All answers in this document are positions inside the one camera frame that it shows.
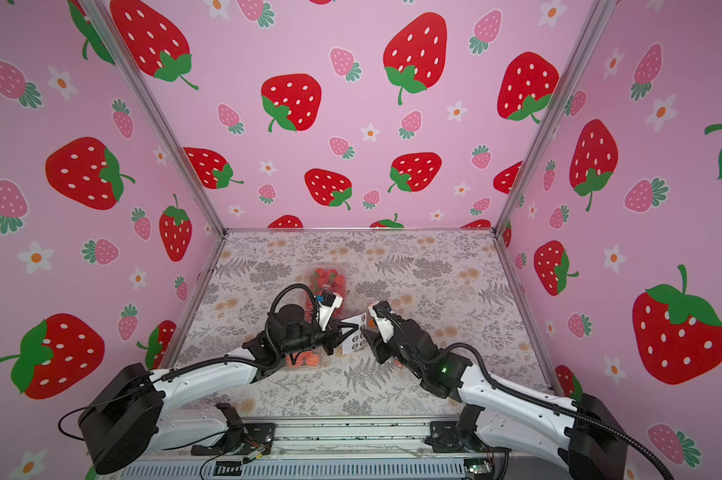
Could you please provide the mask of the white sticker sheet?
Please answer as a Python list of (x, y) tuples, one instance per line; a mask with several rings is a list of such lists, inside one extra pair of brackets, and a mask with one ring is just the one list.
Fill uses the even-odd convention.
[(364, 322), (366, 320), (366, 313), (361, 313), (343, 320), (343, 322), (355, 323), (360, 326), (359, 330), (354, 333), (343, 333), (346, 335), (342, 342), (345, 355), (360, 352), (367, 346), (366, 341), (361, 334), (361, 328), (364, 326)]

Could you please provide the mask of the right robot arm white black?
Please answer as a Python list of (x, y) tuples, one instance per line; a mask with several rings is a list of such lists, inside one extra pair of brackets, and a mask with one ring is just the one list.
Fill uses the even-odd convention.
[(376, 327), (362, 333), (378, 363), (394, 359), (432, 395), (499, 413), (533, 433), (526, 440), (506, 428), (472, 426), (482, 444), (525, 451), (567, 469), (573, 479), (620, 479), (634, 449), (662, 478), (672, 478), (663, 461), (628, 435), (598, 398), (556, 396), (492, 375), (475, 347), (464, 342), (438, 347), (415, 320), (386, 302), (370, 307), (369, 314)]

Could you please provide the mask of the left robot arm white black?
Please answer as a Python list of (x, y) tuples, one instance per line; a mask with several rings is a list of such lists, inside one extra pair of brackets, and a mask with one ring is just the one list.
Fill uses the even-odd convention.
[(221, 357), (173, 369), (124, 367), (77, 420), (94, 472), (112, 474), (148, 452), (188, 446), (191, 434), (171, 419), (174, 411), (263, 380), (303, 352), (322, 348), (331, 355), (358, 330), (357, 324), (333, 318), (312, 324), (302, 307), (286, 305), (268, 314), (255, 339)]

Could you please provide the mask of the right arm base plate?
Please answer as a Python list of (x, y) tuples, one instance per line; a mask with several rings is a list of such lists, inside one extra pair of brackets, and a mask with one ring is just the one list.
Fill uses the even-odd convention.
[(423, 442), (435, 453), (496, 453), (511, 452), (505, 447), (489, 446), (483, 443), (475, 432), (461, 429), (457, 421), (433, 421), (429, 434)]

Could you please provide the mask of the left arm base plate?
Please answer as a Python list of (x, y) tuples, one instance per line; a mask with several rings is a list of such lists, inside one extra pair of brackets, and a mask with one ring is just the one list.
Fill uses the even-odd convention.
[(274, 423), (244, 423), (232, 427), (210, 446), (193, 445), (192, 456), (252, 455), (254, 452), (268, 453), (275, 437)]

